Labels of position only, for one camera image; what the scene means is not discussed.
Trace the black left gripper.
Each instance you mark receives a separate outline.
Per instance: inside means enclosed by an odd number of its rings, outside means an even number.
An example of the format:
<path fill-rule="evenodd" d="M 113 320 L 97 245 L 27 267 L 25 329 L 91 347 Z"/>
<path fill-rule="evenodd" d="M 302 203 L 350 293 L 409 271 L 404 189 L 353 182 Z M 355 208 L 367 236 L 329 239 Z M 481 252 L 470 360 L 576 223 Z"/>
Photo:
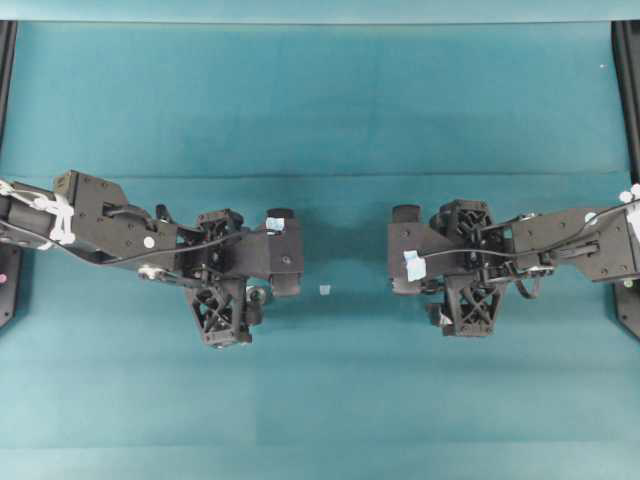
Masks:
<path fill-rule="evenodd" d="M 300 221 L 290 208 L 269 209 L 255 229 L 239 213 L 201 214 L 193 248 L 179 255 L 180 281 L 204 343 L 225 348 L 252 341 L 273 297 L 300 293 L 304 272 Z"/>

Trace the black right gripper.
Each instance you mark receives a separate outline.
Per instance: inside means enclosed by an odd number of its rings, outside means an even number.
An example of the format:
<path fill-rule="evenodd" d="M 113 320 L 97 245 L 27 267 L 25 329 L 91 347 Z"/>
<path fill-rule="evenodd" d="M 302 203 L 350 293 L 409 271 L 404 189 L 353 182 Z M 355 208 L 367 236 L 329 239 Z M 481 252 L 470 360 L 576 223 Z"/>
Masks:
<path fill-rule="evenodd" d="M 427 306 L 431 323 L 445 336 L 485 337 L 493 333 L 506 291 L 503 242 L 482 236 L 492 224 L 486 203 L 454 200 L 430 221 L 418 205 L 392 209 L 387 230 L 388 271 L 397 295 L 436 295 Z"/>

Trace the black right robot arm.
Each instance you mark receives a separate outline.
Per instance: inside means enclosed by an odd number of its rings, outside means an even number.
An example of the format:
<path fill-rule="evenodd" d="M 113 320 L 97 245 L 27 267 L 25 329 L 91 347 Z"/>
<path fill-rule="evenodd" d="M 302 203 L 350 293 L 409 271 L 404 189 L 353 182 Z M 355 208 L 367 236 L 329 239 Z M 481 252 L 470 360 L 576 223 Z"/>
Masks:
<path fill-rule="evenodd" d="M 487 203 L 456 199 L 423 222 L 417 205 L 392 210 L 388 272 L 397 295 L 442 295 L 426 310 L 446 336 L 485 337 L 509 286 L 526 299 L 542 278 L 572 265 L 614 286 L 618 321 L 639 333 L 639 187 L 609 208 L 569 208 L 496 222 Z"/>

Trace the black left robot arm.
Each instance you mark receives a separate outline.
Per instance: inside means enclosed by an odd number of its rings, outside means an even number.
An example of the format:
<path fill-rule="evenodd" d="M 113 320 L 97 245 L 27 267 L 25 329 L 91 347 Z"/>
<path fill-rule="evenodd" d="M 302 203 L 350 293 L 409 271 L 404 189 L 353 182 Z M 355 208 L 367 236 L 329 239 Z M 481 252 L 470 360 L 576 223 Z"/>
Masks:
<path fill-rule="evenodd" d="M 203 342 L 248 344 L 268 298 L 294 296 L 304 272 L 300 223 L 271 209 L 255 229 L 241 214 L 202 213 L 177 223 L 164 205 L 150 214 L 106 179 L 70 170 L 45 190 L 1 183 L 1 322 L 14 316 L 24 250 L 59 249 L 97 267 L 184 289 Z"/>

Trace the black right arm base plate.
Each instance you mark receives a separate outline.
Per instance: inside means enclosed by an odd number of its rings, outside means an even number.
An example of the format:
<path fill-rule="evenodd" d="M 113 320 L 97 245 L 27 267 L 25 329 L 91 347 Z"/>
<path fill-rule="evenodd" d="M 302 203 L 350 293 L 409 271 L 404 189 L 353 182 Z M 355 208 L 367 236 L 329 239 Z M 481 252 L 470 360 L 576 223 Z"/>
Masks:
<path fill-rule="evenodd" d="M 630 338 L 639 341 L 639 278 L 607 280 L 605 287 L 606 318 Z"/>

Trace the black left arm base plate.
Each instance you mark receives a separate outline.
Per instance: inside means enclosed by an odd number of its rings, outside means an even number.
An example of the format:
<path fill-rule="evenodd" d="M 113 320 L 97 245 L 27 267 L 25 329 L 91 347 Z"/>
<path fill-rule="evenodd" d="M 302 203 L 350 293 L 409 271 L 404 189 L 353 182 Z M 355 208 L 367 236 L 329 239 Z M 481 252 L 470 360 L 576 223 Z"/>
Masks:
<path fill-rule="evenodd" d="M 23 250 L 10 244 L 1 245 L 0 326 L 4 328 L 14 317 L 20 285 Z"/>

